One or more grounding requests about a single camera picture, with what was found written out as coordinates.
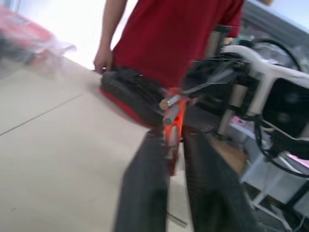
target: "wire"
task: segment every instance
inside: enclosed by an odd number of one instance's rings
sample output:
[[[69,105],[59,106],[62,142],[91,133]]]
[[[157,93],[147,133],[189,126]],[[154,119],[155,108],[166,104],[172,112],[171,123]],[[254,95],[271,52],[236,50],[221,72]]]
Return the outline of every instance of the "wire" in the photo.
[[[260,122],[261,122],[261,119],[259,117],[257,117],[254,121],[255,140],[256,140],[256,143],[257,143],[259,149],[261,150],[262,154],[267,158],[267,160],[270,163],[272,163],[273,165],[275,165],[277,168],[280,168],[281,170],[287,172],[288,174],[295,175],[295,176],[298,176],[298,177],[301,177],[301,178],[309,178],[309,175],[294,172],[291,169],[283,167],[282,165],[278,164],[277,162],[275,162],[273,160],[273,157],[268,154],[268,151],[263,149],[263,145],[262,145],[263,138],[262,138],[262,132],[261,132],[261,128],[260,128]]]
[[[302,67],[300,66],[298,60],[296,59],[296,57],[285,47],[283,46],[281,43],[275,41],[275,40],[272,40],[272,39],[268,39],[268,38],[261,38],[261,39],[255,39],[255,40],[252,40],[252,43],[253,44],[272,44],[272,45],[275,45],[277,46],[278,48],[280,48],[281,50],[283,50],[290,58],[291,60],[293,61],[294,65],[297,67],[297,69],[300,71],[300,72],[303,72],[303,69]]]

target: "white wall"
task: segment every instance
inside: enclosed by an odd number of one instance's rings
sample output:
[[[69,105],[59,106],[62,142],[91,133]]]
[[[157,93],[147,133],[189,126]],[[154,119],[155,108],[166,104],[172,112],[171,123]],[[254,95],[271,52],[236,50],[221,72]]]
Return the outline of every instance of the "white wall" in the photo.
[[[274,0],[271,8],[309,30],[309,0]]]

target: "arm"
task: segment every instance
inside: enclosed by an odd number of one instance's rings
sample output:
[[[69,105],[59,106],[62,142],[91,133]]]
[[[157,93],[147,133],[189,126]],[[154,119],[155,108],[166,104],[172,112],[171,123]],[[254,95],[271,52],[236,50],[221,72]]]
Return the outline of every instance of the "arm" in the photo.
[[[127,0],[106,0],[99,49],[110,49],[112,37],[125,11]]]

